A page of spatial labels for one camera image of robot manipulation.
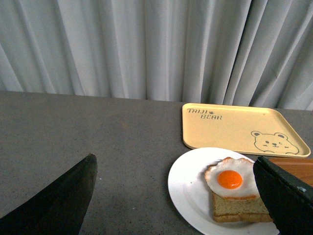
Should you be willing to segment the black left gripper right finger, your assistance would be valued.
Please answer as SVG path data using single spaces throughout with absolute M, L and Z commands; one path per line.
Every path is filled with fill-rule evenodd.
M 270 217 L 282 235 L 313 233 L 313 187 L 269 159 L 253 166 L 257 188 Z

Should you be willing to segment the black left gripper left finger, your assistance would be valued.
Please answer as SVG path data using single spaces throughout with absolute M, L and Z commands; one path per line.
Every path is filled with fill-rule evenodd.
M 77 235 L 91 201 L 97 158 L 87 155 L 0 219 L 2 235 Z

